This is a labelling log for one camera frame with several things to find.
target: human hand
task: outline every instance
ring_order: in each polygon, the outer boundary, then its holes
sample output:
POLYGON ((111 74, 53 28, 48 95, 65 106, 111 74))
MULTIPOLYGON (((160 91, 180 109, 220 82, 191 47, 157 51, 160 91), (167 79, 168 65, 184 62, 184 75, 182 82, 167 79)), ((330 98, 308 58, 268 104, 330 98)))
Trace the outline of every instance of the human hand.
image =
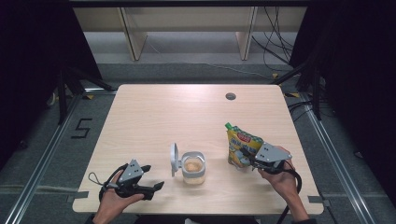
MULTIPOLYGON (((114 175, 111 182, 116 183, 121 175, 121 171, 114 175)), ((102 197, 98 211, 93 218, 95 224, 109 223, 132 203, 136 203, 144 198, 144 194, 134 194, 128 198, 121 198, 114 189, 108 189, 102 197)))
MULTIPOLYGON (((286 160, 284 163, 285 170, 293 169, 294 166, 291 160, 286 160)), ((268 180, 274 190, 286 201, 291 211, 294 221, 302 221, 309 219, 308 214, 305 211, 303 202, 297 192, 297 185, 295 177, 288 172, 281 172, 277 175, 270 175, 264 170, 258 169, 262 178, 268 180)))

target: jar contents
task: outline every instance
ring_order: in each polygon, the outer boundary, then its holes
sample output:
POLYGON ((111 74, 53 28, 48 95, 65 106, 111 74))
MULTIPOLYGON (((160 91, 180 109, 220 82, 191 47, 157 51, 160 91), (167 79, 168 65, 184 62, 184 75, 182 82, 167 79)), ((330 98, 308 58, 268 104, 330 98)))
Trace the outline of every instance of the jar contents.
MULTIPOLYGON (((184 169, 188 173, 192 173, 192 174, 198 173, 198 172, 201 172, 203 170, 203 168, 204 168, 204 164, 200 158, 188 158, 184 162, 184 169)), ((204 183, 205 173, 202 173, 201 176, 196 176, 196 177, 184 176, 183 179, 184 179, 184 182, 186 182, 186 184, 199 185, 199 184, 204 183)))
POLYGON ((186 163, 184 163, 184 168, 188 172, 198 172, 202 169, 202 162, 199 159, 188 159, 186 163))

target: table hole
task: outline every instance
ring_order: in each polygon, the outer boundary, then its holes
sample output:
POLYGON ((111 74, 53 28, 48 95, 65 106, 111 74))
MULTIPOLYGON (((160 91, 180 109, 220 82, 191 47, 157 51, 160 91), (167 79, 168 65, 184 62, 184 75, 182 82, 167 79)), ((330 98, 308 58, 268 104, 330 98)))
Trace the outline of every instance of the table hole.
POLYGON ((234 100, 236 98, 236 95, 233 92, 228 92, 227 94, 225 94, 225 98, 227 98, 227 100, 234 100))

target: gray carpet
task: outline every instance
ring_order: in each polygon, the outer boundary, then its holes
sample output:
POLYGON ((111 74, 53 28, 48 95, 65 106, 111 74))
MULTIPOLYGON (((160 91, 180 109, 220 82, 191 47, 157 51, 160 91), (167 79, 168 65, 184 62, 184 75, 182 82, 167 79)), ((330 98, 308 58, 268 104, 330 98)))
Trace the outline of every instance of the gray carpet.
MULTIPOLYGON (((118 87, 123 83, 238 83, 268 84, 273 72, 265 65, 226 65, 218 68, 208 64, 99 64, 99 68, 108 84, 118 87)), ((283 92, 296 92, 294 77, 282 84, 283 92)), ((84 82, 86 87, 95 87, 84 82)), ((94 95, 91 100, 80 100, 74 111, 60 145, 43 175, 39 188, 22 219, 22 223, 83 223, 88 214, 77 214, 72 210, 69 197, 77 191, 81 178, 91 158, 92 151, 101 132, 106 115, 111 107, 114 95, 94 95), (83 135, 76 131, 78 122, 81 127, 90 128, 86 138, 76 139, 72 136, 83 135)), ((300 102, 300 98, 285 98, 288 105, 300 102)), ((384 194, 375 177, 364 160, 353 155, 354 145, 348 134, 326 104, 321 104, 323 124, 341 155, 353 180, 361 191, 375 215, 378 223, 396 223, 396 211, 384 194)), ((302 142, 305 155, 310 165, 318 189, 330 201, 330 211, 338 223, 360 223, 343 186, 340 184, 331 162, 316 134, 313 126, 300 106, 292 117, 302 142)), ((16 152, 0 173, 0 220, 5 220, 7 211, 15 203, 22 186, 28 181, 37 165, 41 154, 54 133, 59 118, 57 105, 43 111, 42 117, 32 128, 27 139, 29 147, 16 152)), ((314 216, 318 223, 334 223, 331 213, 314 216)), ((113 223, 133 223, 135 215, 122 214, 113 223)), ((278 216, 261 217, 262 223, 276 223, 278 216)), ((290 223, 290 216, 284 223, 290 223)))

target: floor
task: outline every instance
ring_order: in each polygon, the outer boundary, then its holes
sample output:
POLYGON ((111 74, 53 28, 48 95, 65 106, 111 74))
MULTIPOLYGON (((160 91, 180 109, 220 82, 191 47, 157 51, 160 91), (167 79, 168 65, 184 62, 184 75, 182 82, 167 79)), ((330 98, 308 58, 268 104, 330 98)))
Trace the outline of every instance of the floor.
MULTIPOLYGON (((264 33, 254 36, 258 42, 266 44, 264 33)), ((282 34, 291 45, 295 36, 294 33, 282 34)), ((119 83, 120 79, 115 80, 111 71, 121 67, 133 69, 130 65, 138 65, 137 67, 147 70, 154 66, 153 64, 158 66, 174 63, 183 65, 186 73, 193 72, 196 67, 206 66, 207 78, 213 77, 213 74, 216 74, 214 70, 221 67, 220 69, 233 70, 246 78, 265 77, 269 80, 275 74, 285 73, 278 70, 290 69, 270 53, 263 54, 263 49, 254 41, 250 46, 248 60, 242 61, 233 33, 149 33, 143 54, 137 62, 130 60, 123 33, 86 33, 86 37, 101 71, 108 71, 104 79, 115 83, 119 83), (266 72, 256 72, 253 68, 257 65, 265 65, 266 72)), ((273 41, 277 45, 282 44, 275 38, 273 41)), ((288 54, 285 54, 282 48, 270 44, 268 49, 283 60, 288 59, 288 54)), ((296 79, 298 77, 282 84, 282 90, 295 93, 293 84, 296 79)), ((95 88, 90 83, 86 83, 86 87, 95 88)), ((56 104, 52 106, 55 112, 44 112, 29 136, 30 146, 26 150, 16 152, 0 173, 0 220, 7 220, 8 214, 19 208, 15 207, 18 203, 26 206, 22 206, 24 209, 20 210, 22 215, 16 216, 20 218, 20 223, 51 223, 51 219, 55 218, 60 219, 57 220, 58 223, 81 223, 85 220, 87 214, 75 214, 68 210, 79 185, 79 179, 75 176, 85 172, 84 166, 86 167, 89 161, 95 140, 74 141, 73 147, 68 147, 70 137, 76 134, 73 130, 76 123, 73 122, 78 122, 76 116, 99 120, 92 124, 90 133, 98 136, 113 98, 114 95, 111 94, 96 93, 93 101, 83 101, 74 105, 75 99, 69 100, 75 118, 70 119, 72 124, 65 130, 57 125, 56 104), (62 138, 53 139, 55 133, 60 133, 62 138), (50 147, 55 148, 54 151, 48 151, 50 147), (47 156, 47 163, 43 161, 42 155, 47 156), (42 172, 37 172, 37 167, 41 168, 42 172), (32 183, 32 174, 39 174, 39 183, 32 183), (20 196, 23 193, 31 196, 28 196, 25 202, 19 202, 18 200, 24 200, 20 196)), ((293 105, 308 98, 309 92, 301 93, 300 97, 285 99, 288 105, 293 105)), ((395 208, 375 181, 364 160, 353 154, 354 145, 342 124, 334 117, 332 109, 323 103, 321 113, 320 122, 316 120, 309 106, 296 107, 291 114, 326 205, 324 213, 315 218, 319 223, 396 223, 395 208)), ((133 218, 135 217, 132 215, 123 215, 114 223, 124 223, 133 218)), ((277 218, 278 216, 257 217, 261 223, 275 223, 277 218)))

